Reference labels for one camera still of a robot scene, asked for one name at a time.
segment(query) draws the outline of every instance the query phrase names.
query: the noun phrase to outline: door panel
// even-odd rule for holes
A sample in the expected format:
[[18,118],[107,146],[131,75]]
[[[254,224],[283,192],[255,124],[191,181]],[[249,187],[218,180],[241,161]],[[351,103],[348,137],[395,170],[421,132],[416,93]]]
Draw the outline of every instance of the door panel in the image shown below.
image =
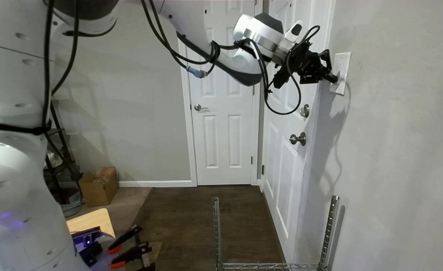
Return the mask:
[[[255,0],[204,1],[208,38],[233,44],[233,30],[242,14],[254,15]],[[187,49],[189,58],[202,58]],[[232,55],[235,51],[225,51]],[[211,64],[192,65],[208,71]],[[250,184],[253,87],[239,84],[215,67],[206,78],[189,78],[196,171],[199,185]]]
[[[304,26],[301,38],[311,28],[313,17],[317,12],[324,14],[324,10],[316,8],[312,0],[271,0],[269,14],[280,20],[284,30],[289,29],[295,21],[301,20]],[[314,45],[312,50],[320,52],[325,49],[325,37],[327,26],[321,25],[319,33],[311,41]],[[269,64],[269,78],[277,71],[273,64]],[[313,103],[316,97],[317,85],[299,85],[301,88],[301,104],[299,109],[308,104],[313,111]],[[292,110],[298,102],[298,91],[290,79],[280,89],[272,89],[268,102],[277,111],[287,112]],[[302,195],[305,184],[304,167],[307,157],[306,150],[310,141],[313,140],[313,127],[308,127],[309,118],[300,115],[299,109],[288,116],[280,116],[265,108],[264,113],[264,136],[262,164],[265,172],[261,177],[263,192],[267,199],[270,213],[275,224],[275,229],[280,240],[280,245],[287,262],[294,261],[297,230],[299,225],[299,213],[303,208]],[[300,143],[292,145],[289,142],[291,134],[299,136],[305,132],[307,136],[306,146]]]

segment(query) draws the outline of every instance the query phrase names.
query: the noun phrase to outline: dark wood floor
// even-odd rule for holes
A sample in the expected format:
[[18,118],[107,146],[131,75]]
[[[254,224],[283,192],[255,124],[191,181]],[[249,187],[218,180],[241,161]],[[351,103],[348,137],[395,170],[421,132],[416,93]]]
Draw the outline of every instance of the dark wood floor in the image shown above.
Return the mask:
[[223,262],[282,262],[280,245],[258,187],[153,189],[135,222],[143,241],[162,242],[160,271],[213,271],[215,239],[211,198],[220,199]]

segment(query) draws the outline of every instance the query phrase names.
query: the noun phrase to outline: wall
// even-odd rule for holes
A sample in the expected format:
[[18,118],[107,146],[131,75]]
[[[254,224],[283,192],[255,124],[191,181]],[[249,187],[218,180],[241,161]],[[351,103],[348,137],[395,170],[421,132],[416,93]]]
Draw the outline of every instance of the wall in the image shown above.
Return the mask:
[[[175,30],[162,20],[176,50]],[[72,39],[60,44],[58,74]],[[121,180],[190,180],[180,67],[140,5],[120,5],[106,36],[80,38],[75,65],[55,99],[82,171],[114,165]]]
[[298,260],[337,194],[333,270],[443,270],[443,0],[337,1],[330,50],[352,52],[348,89],[321,90]]

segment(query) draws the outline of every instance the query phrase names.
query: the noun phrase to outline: white switch plate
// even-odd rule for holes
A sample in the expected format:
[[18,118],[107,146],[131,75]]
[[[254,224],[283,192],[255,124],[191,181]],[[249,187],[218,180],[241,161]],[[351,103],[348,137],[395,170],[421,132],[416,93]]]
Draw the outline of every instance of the white switch plate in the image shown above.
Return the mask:
[[339,77],[339,82],[330,85],[330,91],[335,94],[342,96],[345,94],[345,80],[347,79],[347,72],[349,71],[349,60],[350,52],[335,54],[332,73]]

